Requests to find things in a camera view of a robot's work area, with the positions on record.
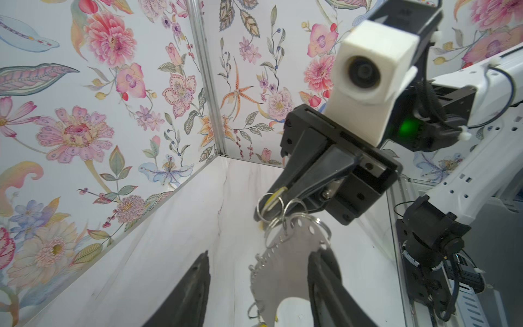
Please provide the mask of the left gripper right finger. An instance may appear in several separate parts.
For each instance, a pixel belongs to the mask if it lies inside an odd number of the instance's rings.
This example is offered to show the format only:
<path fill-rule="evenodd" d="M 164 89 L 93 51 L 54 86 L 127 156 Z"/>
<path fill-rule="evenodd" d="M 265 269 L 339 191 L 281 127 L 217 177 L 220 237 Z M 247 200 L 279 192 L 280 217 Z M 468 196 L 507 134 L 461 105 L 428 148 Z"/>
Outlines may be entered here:
<path fill-rule="evenodd" d="M 342 283 L 332 249 L 318 249 L 309 255 L 309 298 L 314 326 L 375 326 Z"/>

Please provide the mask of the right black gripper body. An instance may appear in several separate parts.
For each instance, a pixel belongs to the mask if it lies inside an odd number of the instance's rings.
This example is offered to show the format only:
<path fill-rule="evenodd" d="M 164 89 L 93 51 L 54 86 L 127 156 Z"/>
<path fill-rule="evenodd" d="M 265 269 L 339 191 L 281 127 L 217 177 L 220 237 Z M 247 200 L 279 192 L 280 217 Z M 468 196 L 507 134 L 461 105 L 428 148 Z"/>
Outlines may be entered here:
<path fill-rule="evenodd" d="M 326 200 L 331 198 L 323 211 L 327 211 L 346 226 L 383 196 L 400 177 L 403 167 L 384 151 L 304 104 L 292 110 L 285 119 L 281 140 L 282 155 L 287 155 L 290 159 L 294 150 L 293 141 L 299 139 L 307 128 L 313 128 L 326 136 L 331 146 L 339 145 L 345 149 L 362 151 L 360 163 L 348 177 L 331 183 L 322 194 Z"/>

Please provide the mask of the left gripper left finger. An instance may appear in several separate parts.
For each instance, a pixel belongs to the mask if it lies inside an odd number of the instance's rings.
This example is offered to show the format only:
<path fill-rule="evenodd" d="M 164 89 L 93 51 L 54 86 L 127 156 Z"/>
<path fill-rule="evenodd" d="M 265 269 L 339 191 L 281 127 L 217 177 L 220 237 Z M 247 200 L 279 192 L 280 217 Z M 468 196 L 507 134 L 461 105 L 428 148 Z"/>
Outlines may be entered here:
<path fill-rule="evenodd" d="M 149 327 L 203 327 L 211 286 L 208 252 L 201 253 L 180 282 L 145 322 Z"/>

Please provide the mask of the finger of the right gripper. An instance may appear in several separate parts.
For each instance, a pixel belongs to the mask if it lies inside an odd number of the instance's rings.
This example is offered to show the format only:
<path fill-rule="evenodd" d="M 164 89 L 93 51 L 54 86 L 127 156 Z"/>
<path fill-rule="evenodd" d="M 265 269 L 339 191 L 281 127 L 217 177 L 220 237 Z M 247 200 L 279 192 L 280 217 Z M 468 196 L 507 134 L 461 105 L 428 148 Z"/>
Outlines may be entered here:
<path fill-rule="evenodd" d="M 305 170 L 331 146 L 331 142 L 317 130 L 307 128 L 299 139 L 293 141 L 293 146 L 294 150 L 290 155 L 287 166 L 267 193 L 273 193 L 281 187 L 289 188 L 305 173 Z M 279 205 L 277 205 L 266 218 L 270 219 L 274 217 L 278 209 Z M 289 213 L 296 212 L 297 210 L 297 205 L 291 210 L 287 209 Z"/>
<path fill-rule="evenodd" d="M 288 210 L 295 207 L 292 200 L 299 200 L 305 204 L 310 213 L 325 209 L 327 200 L 322 196 L 324 189 L 331 183 L 344 180 L 360 163 L 362 151 L 359 149 L 345 149 L 339 145 L 330 146 L 323 152 L 305 173 L 294 182 L 281 198 Z"/>

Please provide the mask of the steel key holder plate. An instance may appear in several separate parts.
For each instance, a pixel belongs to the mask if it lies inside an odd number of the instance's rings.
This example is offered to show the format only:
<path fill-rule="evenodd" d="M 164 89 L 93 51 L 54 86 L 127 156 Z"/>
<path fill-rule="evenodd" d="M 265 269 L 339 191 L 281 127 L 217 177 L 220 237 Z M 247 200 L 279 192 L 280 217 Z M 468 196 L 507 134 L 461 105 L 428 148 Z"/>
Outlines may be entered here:
<path fill-rule="evenodd" d="M 267 227 L 266 250 L 249 267 L 254 305 L 265 326 L 276 324 L 278 307 L 285 299 L 309 300 L 309 255 L 328 249 L 331 237 L 324 222 L 306 213 L 294 213 Z"/>

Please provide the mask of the large yellow key tag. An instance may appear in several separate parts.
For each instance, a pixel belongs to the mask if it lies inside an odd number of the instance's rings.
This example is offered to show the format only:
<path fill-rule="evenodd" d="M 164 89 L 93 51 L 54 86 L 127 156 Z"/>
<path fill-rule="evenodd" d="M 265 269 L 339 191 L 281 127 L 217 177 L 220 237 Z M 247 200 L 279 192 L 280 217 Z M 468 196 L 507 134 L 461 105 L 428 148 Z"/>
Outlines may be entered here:
<path fill-rule="evenodd" d="M 265 231 L 271 223 L 278 223 L 281 221 L 282 215 L 285 211 L 285 201 L 283 200 L 282 195 L 287 190 L 287 187 L 281 187 L 273 193 L 264 194 L 257 201 L 254 218 L 256 222 L 258 222 L 260 230 Z M 276 215 L 267 219 L 266 216 L 273 211 L 277 205 L 279 205 L 279 209 L 276 211 Z"/>

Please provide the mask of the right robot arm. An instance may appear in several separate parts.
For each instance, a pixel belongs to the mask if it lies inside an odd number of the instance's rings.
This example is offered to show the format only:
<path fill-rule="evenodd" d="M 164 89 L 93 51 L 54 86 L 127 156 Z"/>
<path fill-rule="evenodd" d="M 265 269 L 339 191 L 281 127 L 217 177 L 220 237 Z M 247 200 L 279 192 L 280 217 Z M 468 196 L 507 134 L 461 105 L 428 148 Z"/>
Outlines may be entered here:
<path fill-rule="evenodd" d="M 381 149 L 385 140 L 435 151 L 484 129 L 472 154 L 395 223 L 409 297 L 435 323 L 457 314 L 464 235 L 491 196 L 522 187 L 522 49 L 487 47 L 489 58 L 430 80 L 442 17 L 440 6 L 385 2 L 343 40 L 324 111 L 303 104 L 284 118 L 289 162 L 254 214 L 267 225 L 266 250 L 250 267 L 266 326 L 288 298 L 310 303 L 315 326 L 373 326 L 344 288 L 331 230 L 315 213 L 346 226 L 398 181 L 402 166 Z"/>

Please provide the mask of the left corner aluminium profile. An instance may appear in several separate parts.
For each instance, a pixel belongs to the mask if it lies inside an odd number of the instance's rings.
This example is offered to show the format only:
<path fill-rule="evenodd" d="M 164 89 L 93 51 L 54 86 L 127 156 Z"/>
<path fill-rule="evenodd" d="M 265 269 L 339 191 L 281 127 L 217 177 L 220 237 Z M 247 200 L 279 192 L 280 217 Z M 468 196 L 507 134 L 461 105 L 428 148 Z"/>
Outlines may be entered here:
<path fill-rule="evenodd" d="M 187 11 L 194 37 L 195 49 L 197 52 L 198 63 L 202 74 L 206 99 L 208 104 L 209 116 L 214 132 L 215 145 L 220 156 L 226 156 L 225 130 L 223 120 L 217 103 L 214 81 L 212 77 L 211 57 L 208 51 L 206 35 L 204 31 L 204 21 L 200 8 L 200 1 L 187 0 Z"/>

